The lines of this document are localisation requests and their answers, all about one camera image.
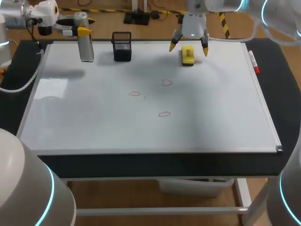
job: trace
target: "mesh pen cup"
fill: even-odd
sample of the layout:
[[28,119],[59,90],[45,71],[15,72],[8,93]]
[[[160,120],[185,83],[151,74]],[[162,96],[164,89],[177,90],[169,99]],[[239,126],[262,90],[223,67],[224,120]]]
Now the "mesh pen cup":
[[132,58],[131,32],[113,32],[112,44],[114,60],[129,62]]

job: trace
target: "black mat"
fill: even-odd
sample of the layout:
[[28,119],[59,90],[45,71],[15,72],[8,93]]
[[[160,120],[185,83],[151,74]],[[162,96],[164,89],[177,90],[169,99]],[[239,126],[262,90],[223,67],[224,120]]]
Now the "black mat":
[[[44,46],[52,41],[43,41]],[[258,77],[283,153],[271,154],[107,154],[42,156],[61,178],[145,176],[266,176],[278,175],[297,141],[301,96],[280,47],[270,40],[247,44],[259,65]],[[31,41],[17,49],[2,88],[23,86],[37,67],[39,56]],[[0,128],[17,133],[32,85],[19,94],[0,93]]]

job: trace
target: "white table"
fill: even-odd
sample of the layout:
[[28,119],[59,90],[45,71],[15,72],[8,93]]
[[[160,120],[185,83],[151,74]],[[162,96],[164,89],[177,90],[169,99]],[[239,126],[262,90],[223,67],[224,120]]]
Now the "white table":
[[[183,44],[194,46],[193,67],[181,66]],[[76,43],[48,46],[18,137],[40,156],[281,149],[244,44],[210,42],[207,58],[197,41],[182,41],[172,53],[169,41],[134,41],[132,49],[130,63],[117,63],[111,44],[96,42],[94,62],[82,63]],[[237,178],[236,186],[241,207],[87,209],[78,215],[231,213],[244,214],[244,225],[252,225],[268,186],[252,205],[246,180]]]

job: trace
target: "yellow eraser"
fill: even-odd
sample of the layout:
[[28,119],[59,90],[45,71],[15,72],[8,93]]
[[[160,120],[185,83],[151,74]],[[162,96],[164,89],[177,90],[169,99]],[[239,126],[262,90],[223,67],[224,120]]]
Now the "yellow eraser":
[[194,64],[194,53],[192,45],[182,46],[182,65],[193,66]]

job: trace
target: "red marker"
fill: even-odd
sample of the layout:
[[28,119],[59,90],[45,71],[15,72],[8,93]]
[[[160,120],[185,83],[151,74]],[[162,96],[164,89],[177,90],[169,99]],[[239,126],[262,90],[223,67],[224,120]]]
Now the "red marker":
[[250,59],[251,59],[251,62],[252,62],[252,65],[253,65],[253,68],[254,68],[254,71],[256,73],[256,75],[259,75],[260,71],[259,71],[259,67],[258,67],[258,64],[255,60],[255,57],[254,57],[254,54],[252,51],[249,51],[249,56],[250,56]]

